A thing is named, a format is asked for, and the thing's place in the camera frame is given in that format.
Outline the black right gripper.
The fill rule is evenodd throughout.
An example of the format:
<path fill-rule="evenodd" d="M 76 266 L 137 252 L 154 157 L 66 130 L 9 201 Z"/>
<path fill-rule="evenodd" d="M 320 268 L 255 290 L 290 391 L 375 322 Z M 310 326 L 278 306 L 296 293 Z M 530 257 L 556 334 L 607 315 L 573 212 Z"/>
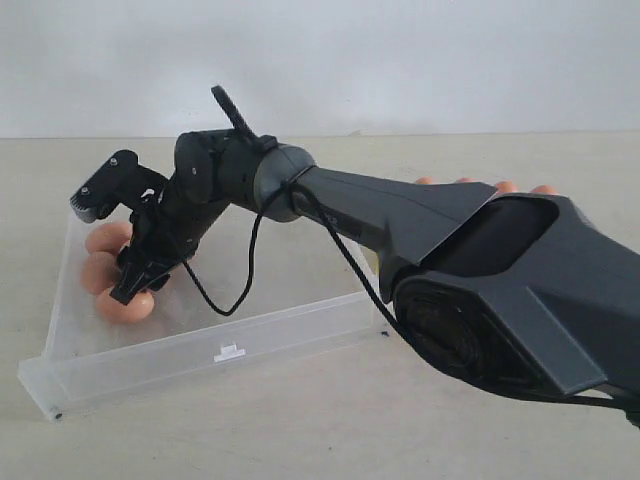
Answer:
<path fill-rule="evenodd" d="M 133 235 L 119 254 L 120 277 L 110 297 L 129 304 L 138 293 L 157 292 L 183 261 L 191 259 L 204 234 L 227 209 L 224 199 L 194 203 L 175 184 L 132 215 Z"/>

